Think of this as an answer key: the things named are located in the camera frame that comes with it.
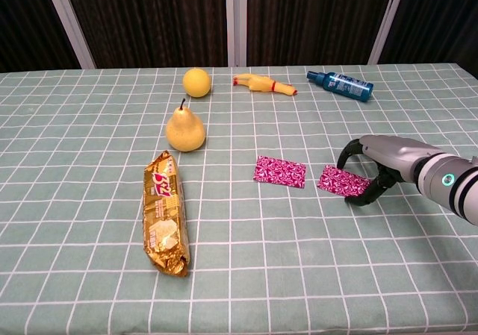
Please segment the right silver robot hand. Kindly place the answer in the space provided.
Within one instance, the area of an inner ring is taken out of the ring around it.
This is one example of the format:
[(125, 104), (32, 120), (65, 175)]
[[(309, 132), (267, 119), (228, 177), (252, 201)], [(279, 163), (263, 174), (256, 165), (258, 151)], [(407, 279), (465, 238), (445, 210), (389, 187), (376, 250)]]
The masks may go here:
[(396, 183), (412, 183), (419, 162), (441, 153), (441, 149), (411, 138), (369, 134), (351, 140), (340, 153), (337, 168), (343, 169), (349, 157), (364, 154), (376, 163), (378, 175), (361, 195), (349, 195), (345, 201), (359, 207), (369, 205)]

